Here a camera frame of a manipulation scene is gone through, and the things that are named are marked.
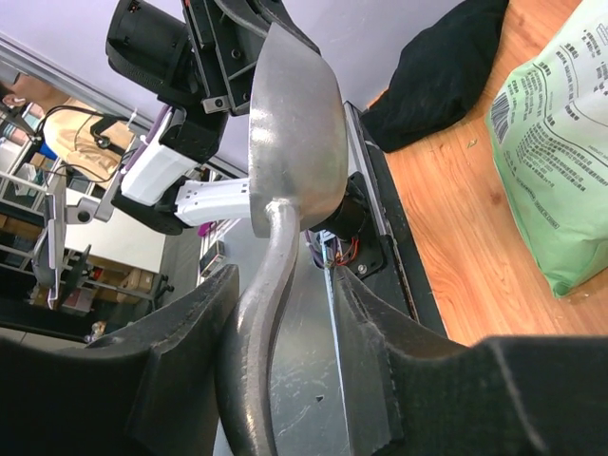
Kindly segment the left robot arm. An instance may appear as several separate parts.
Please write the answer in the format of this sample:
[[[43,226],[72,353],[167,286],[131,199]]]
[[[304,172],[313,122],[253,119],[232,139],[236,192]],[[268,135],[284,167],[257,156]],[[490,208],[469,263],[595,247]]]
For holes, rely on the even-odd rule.
[[[273,24],[317,45],[280,1],[184,1],[179,20],[147,1],[121,1],[105,43],[110,67],[163,104],[150,138],[122,170],[112,205],[178,235],[185,173],[219,150],[230,116],[248,113],[258,55]]]

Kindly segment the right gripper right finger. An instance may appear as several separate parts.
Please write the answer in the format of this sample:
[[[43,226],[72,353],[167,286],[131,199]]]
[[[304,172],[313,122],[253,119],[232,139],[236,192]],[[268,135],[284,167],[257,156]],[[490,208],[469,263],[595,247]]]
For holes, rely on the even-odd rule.
[[[607,340],[494,336],[467,347],[334,276],[355,455],[603,455]]]

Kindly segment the metal litter scoop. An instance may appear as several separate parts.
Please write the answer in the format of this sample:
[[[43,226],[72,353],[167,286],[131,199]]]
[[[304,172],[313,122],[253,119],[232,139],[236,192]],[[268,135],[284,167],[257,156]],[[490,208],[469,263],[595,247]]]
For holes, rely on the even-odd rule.
[[[270,376],[301,232],[340,205],[348,140],[336,76],[323,57],[272,24],[256,64],[248,176],[254,234],[268,246],[227,320],[216,370],[219,418],[236,455],[275,455]]]

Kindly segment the green cat litter bag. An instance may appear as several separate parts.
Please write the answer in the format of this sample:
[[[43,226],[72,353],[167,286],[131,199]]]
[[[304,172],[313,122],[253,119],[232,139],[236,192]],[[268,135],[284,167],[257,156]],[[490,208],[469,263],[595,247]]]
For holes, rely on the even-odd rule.
[[[583,1],[486,116],[493,161],[556,297],[607,267],[607,4]]]

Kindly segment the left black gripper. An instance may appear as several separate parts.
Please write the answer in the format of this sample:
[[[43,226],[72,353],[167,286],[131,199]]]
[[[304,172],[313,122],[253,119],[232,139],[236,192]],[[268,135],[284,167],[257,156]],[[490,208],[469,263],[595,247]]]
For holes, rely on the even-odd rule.
[[[182,11],[207,113],[249,112],[258,55],[272,24],[278,24],[314,52],[318,46],[292,20],[281,1],[184,1]]]

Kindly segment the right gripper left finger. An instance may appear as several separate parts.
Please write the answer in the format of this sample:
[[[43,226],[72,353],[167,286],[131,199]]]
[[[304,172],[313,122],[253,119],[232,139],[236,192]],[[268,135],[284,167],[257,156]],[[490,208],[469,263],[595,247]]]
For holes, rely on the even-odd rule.
[[[219,340],[239,296],[227,265],[83,348],[1,342],[5,455],[209,455]]]

